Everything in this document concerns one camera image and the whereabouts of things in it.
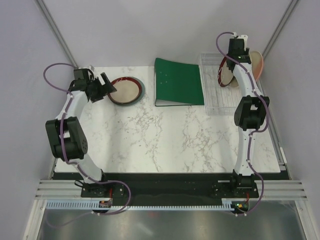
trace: gray wall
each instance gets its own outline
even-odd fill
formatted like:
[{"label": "gray wall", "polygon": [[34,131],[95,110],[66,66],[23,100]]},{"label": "gray wall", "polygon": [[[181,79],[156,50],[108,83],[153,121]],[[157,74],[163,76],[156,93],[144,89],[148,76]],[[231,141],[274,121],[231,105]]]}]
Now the gray wall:
[{"label": "gray wall", "polygon": [[320,1],[301,0],[265,61],[263,86],[289,168],[320,224]]},{"label": "gray wall", "polygon": [[[0,29],[0,234],[18,240],[39,180],[49,172],[45,122],[66,99],[44,82],[42,72],[67,59],[32,0],[1,1]],[[67,87],[72,69],[56,67],[48,76]]]},{"label": "gray wall", "polygon": [[[78,64],[198,63],[236,31],[263,51],[290,0],[44,0]],[[221,47],[228,49],[228,38]]]}]

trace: metal floor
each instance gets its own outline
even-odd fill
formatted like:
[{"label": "metal floor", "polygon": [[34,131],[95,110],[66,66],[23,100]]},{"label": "metal floor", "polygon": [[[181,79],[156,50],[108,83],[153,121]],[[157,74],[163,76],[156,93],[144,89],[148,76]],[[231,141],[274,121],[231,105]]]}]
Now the metal floor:
[{"label": "metal floor", "polygon": [[[50,223],[59,225],[84,212],[46,210],[45,214]],[[42,223],[38,236],[38,240],[150,239],[305,240],[306,237],[293,201],[263,201],[246,217],[221,211],[129,210],[112,216],[90,214],[60,229]]]}]

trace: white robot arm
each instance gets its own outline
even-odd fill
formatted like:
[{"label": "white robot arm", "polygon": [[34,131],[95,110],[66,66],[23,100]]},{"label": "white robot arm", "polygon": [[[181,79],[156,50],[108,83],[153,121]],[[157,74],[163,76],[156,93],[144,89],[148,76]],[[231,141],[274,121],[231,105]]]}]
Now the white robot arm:
[{"label": "white robot arm", "polygon": [[242,99],[234,114],[234,123],[238,126],[239,133],[238,156],[234,167],[234,173],[237,176],[251,176],[254,174],[248,165],[248,151],[250,151],[249,156],[253,156],[256,141],[255,136],[252,136],[251,133],[261,128],[266,117],[266,109],[257,95],[265,101],[267,106],[270,102],[269,98],[264,96],[258,89],[254,81],[247,40],[247,35],[237,36],[237,34],[234,33],[229,40],[227,54],[227,56],[242,65],[236,64],[230,59],[227,60],[227,66],[235,76],[242,95]]},{"label": "white robot arm", "polygon": [[[53,155],[65,161],[61,146],[61,138],[63,138],[68,158],[67,163],[76,168],[85,183],[93,184],[94,182],[87,176],[96,181],[101,181],[103,171],[95,165],[88,154],[87,139],[80,126],[79,119],[89,100],[93,103],[99,101],[107,94],[115,92],[116,89],[111,85],[105,73],[94,76],[93,71],[87,68],[75,69],[73,73],[75,80],[69,87],[72,96],[68,94],[60,114],[54,120],[47,121],[45,128]],[[72,98],[72,102],[68,111],[66,111],[70,98]],[[60,136],[60,122],[64,113],[66,113],[63,121],[64,135]]]}]

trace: green folder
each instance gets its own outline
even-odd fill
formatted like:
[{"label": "green folder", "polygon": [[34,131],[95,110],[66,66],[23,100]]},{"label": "green folder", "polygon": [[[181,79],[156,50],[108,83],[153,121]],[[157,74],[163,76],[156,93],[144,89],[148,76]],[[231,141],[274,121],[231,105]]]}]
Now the green folder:
[{"label": "green folder", "polygon": [[199,66],[156,58],[155,106],[204,105]]}]

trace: transparent plastic tray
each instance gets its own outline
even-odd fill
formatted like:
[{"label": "transparent plastic tray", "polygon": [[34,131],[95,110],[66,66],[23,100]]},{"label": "transparent plastic tray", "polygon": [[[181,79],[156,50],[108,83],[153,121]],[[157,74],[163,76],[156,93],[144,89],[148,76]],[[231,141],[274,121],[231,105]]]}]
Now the transparent plastic tray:
[{"label": "transparent plastic tray", "polygon": [[204,106],[207,115],[233,115],[242,98],[239,87],[221,87],[218,83],[220,53],[201,53],[200,69]]}]

